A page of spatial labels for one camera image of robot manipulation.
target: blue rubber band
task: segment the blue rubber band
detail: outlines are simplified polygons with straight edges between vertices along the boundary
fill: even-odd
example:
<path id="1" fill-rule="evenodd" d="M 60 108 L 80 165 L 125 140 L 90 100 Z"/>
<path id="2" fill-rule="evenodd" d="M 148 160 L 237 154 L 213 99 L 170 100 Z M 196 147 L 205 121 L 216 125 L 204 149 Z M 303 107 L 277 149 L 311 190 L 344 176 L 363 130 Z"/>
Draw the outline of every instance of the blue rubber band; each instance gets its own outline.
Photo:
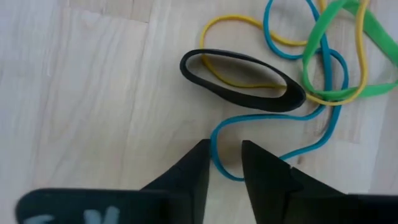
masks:
<path id="1" fill-rule="evenodd" d="M 266 42 L 270 49 L 277 54 L 278 56 L 282 58 L 286 58 L 289 60 L 295 60 L 298 58 L 301 58 L 302 55 L 289 55 L 285 54 L 282 51 L 280 51 L 273 43 L 271 39 L 271 35 L 269 33 L 269 11 L 271 9 L 271 4 L 273 0 L 270 0 L 268 2 L 268 5 L 266 6 L 266 11 L 264 13 L 264 36 L 266 38 Z M 314 19 L 317 20 L 319 18 L 319 13 L 316 9 L 316 7 L 313 5 L 311 0 L 306 0 L 308 5 L 310 6 L 310 9 L 312 11 L 312 14 L 314 16 Z M 323 56 L 323 67 L 325 70 L 325 90 L 331 90 L 332 89 L 332 68 L 331 68 L 331 58 L 330 56 L 333 56 L 334 58 L 339 61 L 341 64 L 343 71 L 344 71 L 344 81 L 342 84 L 341 89 L 348 88 L 348 67 L 347 64 L 344 60 L 344 58 L 335 50 L 329 49 L 328 42 L 326 39 L 326 36 L 324 35 L 321 39 L 321 48 L 317 50 L 317 53 L 321 53 Z M 215 130 L 212 132 L 210 136 L 211 140 L 211 157 L 213 159 L 213 162 L 216 166 L 216 168 L 227 178 L 235 181 L 244 181 L 243 178 L 241 177 L 235 177 L 234 175 L 230 174 L 222 165 L 220 157 L 218 155 L 218 149 L 217 149 L 217 137 L 218 133 L 221 131 L 221 129 L 229 124 L 233 123 L 238 123 L 238 122 L 243 122 L 243 121 L 254 121 L 254 120 L 260 120 L 260 119 L 291 119 L 291 120 L 296 120 L 296 121 L 308 121 L 311 120 L 315 117 L 317 117 L 323 110 L 325 109 L 324 105 L 320 105 L 314 112 L 312 112 L 309 115 L 306 116 L 290 116 L 290 115 L 284 115 L 284 114 L 250 114 L 250 115 L 241 115 L 241 116 L 235 116 L 232 118 L 228 118 L 224 121 L 222 121 Z M 287 153 L 283 156 L 280 156 L 281 159 L 286 160 L 294 156 L 298 156 L 313 150 L 318 149 L 319 147 L 322 147 L 331 137 L 331 135 L 334 132 L 334 129 L 336 127 L 338 117 L 340 115 L 341 111 L 341 106 L 335 106 L 333 107 L 331 118 L 329 125 L 327 127 L 327 130 L 325 131 L 324 135 L 322 138 L 320 138 L 315 144 L 312 144 L 307 147 L 303 147 L 301 149 L 294 150 L 290 153 Z"/>

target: black object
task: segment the black object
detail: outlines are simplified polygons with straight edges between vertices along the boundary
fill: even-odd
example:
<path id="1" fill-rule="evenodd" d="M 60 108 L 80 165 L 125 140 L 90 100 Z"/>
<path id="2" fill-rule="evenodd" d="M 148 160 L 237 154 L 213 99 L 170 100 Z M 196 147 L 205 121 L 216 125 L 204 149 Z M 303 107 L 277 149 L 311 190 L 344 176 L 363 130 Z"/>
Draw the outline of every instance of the black object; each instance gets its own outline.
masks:
<path id="1" fill-rule="evenodd" d="M 23 224 L 203 223 L 210 140 L 202 140 L 139 191 L 43 189 L 16 208 Z M 398 197 L 346 195 L 292 168 L 251 141 L 242 143 L 243 172 L 258 224 L 398 223 Z M 112 222 L 118 214 L 118 222 Z M 29 222 L 32 217 L 52 218 Z"/>
<path id="2" fill-rule="evenodd" d="M 192 72 L 189 71 L 189 69 L 187 68 L 187 61 L 192 56 L 200 54 L 220 55 L 229 58 L 236 58 L 248 62 L 253 62 L 265 66 L 271 69 L 272 71 L 276 72 L 276 74 L 278 74 L 281 78 L 284 79 L 286 83 L 286 91 L 282 96 L 277 98 L 251 96 L 243 93 L 238 93 L 233 90 L 229 90 L 227 88 L 209 82 L 205 79 L 199 78 L 198 76 L 194 75 Z M 287 112 L 300 107 L 304 103 L 306 97 L 303 88 L 294 80 L 289 78 L 285 73 L 281 72 L 280 70 L 276 69 L 275 67 L 265 62 L 262 62 L 253 57 L 244 54 L 239 54 L 236 52 L 230 52 L 227 50 L 217 50 L 217 49 L 191 50 L 182 57 L 180 62 L 180 69 L 182 75 L 191 82 L 212 91 L 213 93 L 217 94 L 218 96 L 222 97 L 223 99 L 231 103 L 240 106 L 245 106 L 247 108 L 259 109 L 269 112 Z"/>

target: light wood surface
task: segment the light wood surface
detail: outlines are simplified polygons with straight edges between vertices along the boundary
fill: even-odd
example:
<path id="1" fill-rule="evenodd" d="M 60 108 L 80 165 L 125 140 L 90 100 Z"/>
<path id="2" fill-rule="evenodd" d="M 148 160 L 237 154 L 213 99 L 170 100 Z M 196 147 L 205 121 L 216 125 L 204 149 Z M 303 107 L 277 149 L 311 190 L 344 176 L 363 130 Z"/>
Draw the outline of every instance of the light wood surface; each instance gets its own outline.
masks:
<path id="1" fill-rule="evenodd" d="M 262 19 L 266 1 L 240 0 L 1 0 L 0 217 L 14 223 L 24 193 L 41 187 L 139 189 L 166 171 L 222 120 L 259 113 L 232 105 L 184 79 L 182 55 L 198 47 L 207 21 L 223 14 Z M 394 0 L 370 10 L 397 40 Z M 352 16 L 328 30 L 346 59 L 350 85 L 359 80 Z M 274 3 L 271 27 L 306 39 L 314 25 L 304 1 Z M 368 39 L 370 83 L 395 80 L 397 70 Z M 299 80 L 300 62 L 281 60 L 262 32 L 240 22 L 217 24 L 206 45 L 267 61 Z M 302 48 L 288 49 L 301 52 Z M 336 87 L 341 69 L 334 63 Z M 197 72 L 208 72 L 194 63 Z M 236 68 L 228 73 L 240 71 Z M 311 74 L 322 87 L 322 68 Z M 256 91 L 256 94 L 268 94 Z M 343 192 L 398 194 L 398 91 L 343 107 L 332 140 L 289 162 Z M 290 114 L 307 114 L 308 103 Z M 236 124 L 220 135 L 227 168 L 242 175 L 240 142 L 276 155 L 315 142 L 328 119 Z M 205 223 L 254 223 L 245 185 L 211 166 Z"/>

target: wooden floor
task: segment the wooden floor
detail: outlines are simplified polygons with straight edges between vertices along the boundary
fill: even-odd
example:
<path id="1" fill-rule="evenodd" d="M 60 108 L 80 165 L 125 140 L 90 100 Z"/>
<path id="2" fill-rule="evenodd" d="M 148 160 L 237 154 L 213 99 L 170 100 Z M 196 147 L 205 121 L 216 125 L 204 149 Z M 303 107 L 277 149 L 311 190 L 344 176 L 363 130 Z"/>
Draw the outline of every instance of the wooden floor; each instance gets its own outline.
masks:
<path id="1" fill-rule="evenodd" d="M 266 1 L 242 0 L 0 0 L 0 217 L 14 223 L 24 193 L 41 187 L 139 189 L 167 170 L 223 119 L 258 113 L 223 101 L 184 79 L 182 55 L 198 47 L 215 16 L 262 19 Z M 398 40 L 398 1 L 370 10 Z M 330 46 L 359 81 L 352 16 L 328 30 Z M 314 25 L 304 1 L 275 1 L 271 27 L 296 40 Z M 365 38 L 370 83 L 397 70 Z M 252 55 L 299 80 L 300 63 L 282 60 L 262 32 L 240 22 L 214 26 L 208 47 Z M 302 49 L 287 49 L 301 52 Z M 336 86 L 341 69 L 335 67 Z M 198 71 L 207 74 L 204 69 Z M 322 69 L 312 63 L 316 86 Z M 308 103 L 291 112 L 307 114 Z M 398 193 L 398 90 L 343 107 L 332 140 L 289 161 L 344 192 Z M 311 144 L 328 113 L 306 123 L 236 124 L 220 136 L 227 168 L 242 175 L 239 147 L 250 139 L 276 155 Z M 211 166 L 205 223 L 254 223 L 245 185 Z"/>

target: green rubber band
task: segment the green rubber band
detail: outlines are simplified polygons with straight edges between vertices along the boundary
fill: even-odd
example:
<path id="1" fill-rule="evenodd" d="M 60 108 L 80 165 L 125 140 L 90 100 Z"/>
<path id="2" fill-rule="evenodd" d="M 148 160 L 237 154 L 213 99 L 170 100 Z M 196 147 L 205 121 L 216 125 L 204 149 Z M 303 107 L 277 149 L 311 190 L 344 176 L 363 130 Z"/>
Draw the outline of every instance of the green rubber band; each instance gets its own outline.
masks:
<path id="1" fill-rule="evenodd" d="M 322 35 L 327 30 L 332 20 L 338 14 L 338 11 L 344 8 L 353 15 L 356 15 L 359 2 L 355 0 L 340 0 L 332 2 L 326 10 L 319 17 L 317 23 L 311 31 L 308 38 L 308 44 L 303 53 L 303 85 L 304 87 L 317 95 L 322 96 L 325 100 L 345 100 L 349 98 L 357 89 L 352 87 L 345 90 L 335 91 L 320 91 L 314 89 L 308 77 L 308 64 L 310 59 L 313 57 Z M 377 21 L 374 15 L 370 11 L 366 11 L 364 18 L 364 31 L 370 37 L 370 39 L 380 48 L 380 50 L 386 54 L 386 56 L 396 65 L 398 65 L 398 45 L 390 37 L 390 35 L 384 30 L 382 25 Z M 394 87 L 398 85 L 398 80 L 394 83 L 383 83 L 380 85 L 368 85 L 359 95 L 360 97 L 377 96 L 388 93 Z"/>

